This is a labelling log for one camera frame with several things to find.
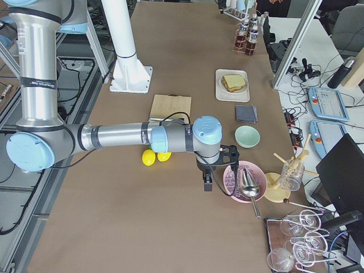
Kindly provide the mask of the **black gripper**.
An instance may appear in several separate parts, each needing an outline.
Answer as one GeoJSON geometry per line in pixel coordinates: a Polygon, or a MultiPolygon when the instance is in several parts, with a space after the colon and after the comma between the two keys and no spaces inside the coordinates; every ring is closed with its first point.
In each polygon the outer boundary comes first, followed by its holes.
{"type": "Polygon", "coordinates": [[[237,179],[239,168],[239,152],[237,146],[221,144],[219,150],[213,156],[201,155],[197,151],[195,155],[197,167],[202,171],[205,192],[212,191],[213,174],[216,167],[230,166],[234,178],[237,179]]]}

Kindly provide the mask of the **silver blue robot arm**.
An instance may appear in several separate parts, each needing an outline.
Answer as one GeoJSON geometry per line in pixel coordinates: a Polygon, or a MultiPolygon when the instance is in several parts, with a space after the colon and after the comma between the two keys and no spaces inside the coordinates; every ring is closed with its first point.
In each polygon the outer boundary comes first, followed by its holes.
{"type": "Polygon", "coordinates": [[[239,167],[236,146],[221,143],[220,121],[204,115],[195,121],[171,113],[156,122],[88,124],[88,113],[60,115],[56,34],[85,34],[92,21],[86,1],[8,1],[18,36],[22,117],[6,143],[9,159],[27,172],[56,167],[79,152],[113,146],[149,145],[153,152],[190,152],[202,171],[204,189],[217,182],[217,167],[239,167]]]}

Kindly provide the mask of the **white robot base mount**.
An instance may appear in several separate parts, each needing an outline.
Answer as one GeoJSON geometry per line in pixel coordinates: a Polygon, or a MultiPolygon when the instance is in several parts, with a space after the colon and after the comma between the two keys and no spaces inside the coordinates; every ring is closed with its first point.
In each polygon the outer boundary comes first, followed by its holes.
{"type": "Polygon", "coordinates": [[[126,1],[102,1],[107,25],[117,56],[110,84],[112,92],[148,93],[152,67],[137,57],[126,1]]]}

